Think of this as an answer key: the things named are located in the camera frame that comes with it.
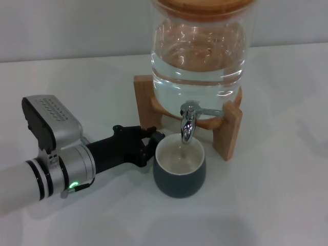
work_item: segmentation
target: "cup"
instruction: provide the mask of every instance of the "cup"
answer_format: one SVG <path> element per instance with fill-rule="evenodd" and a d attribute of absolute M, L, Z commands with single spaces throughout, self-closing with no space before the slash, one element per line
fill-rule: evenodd
<path fill-rule="evenodd" d="M 163 193 L 176 198 L 191 196 L 203 185 L 205 176 L 205 151 L 196 138 L 183 144 L 181 134 L 173 134 L 158 144 L 154 179 Z"/>

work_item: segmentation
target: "wooden stand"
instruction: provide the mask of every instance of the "wooden stand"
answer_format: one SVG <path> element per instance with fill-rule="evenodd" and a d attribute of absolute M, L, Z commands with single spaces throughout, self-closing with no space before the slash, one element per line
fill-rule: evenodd
<path fill-rule="evenodd" d="M 181 120 L 181 117 L 170 114 L 157 101 L 152 75 L 135 76 L 134 91 L 142 128 L 152 126 L 156 126 L 158 129 L 163 128 L 161 123 L 163 115 Z M 200 119 L 196 123 L 198 127 L 213 130 L 213 148 L 224 160 L 231 159 L 234 153 L 242 118 L 242 111 L 239 109 L 241 99 L 242 90 L 240 88 L 235 102 L 228 101 L 223 105 L 224 118 Z"/>

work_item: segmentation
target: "wooden lid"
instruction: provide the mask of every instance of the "wooden lid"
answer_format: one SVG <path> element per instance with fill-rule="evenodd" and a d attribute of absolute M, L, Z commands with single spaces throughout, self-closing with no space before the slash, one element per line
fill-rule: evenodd
<path fill-rule="evenodd" d="M 239 15 L 256 0 L 153 0 L 167 14 L 192 22 L 216 22 Z"/>

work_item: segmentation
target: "metal spigot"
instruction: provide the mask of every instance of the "metal spigot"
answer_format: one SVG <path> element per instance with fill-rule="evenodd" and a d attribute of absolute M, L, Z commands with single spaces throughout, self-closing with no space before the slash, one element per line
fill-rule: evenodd
<path fill-rule="evenodd" d="M 181 105 L 181 139 L 182 143 L 189 144 L 194 135 L 196 122 L 201 115 L 223 117 L 221 110 L 203 109 L 196 101 L 187 101 Z"/>

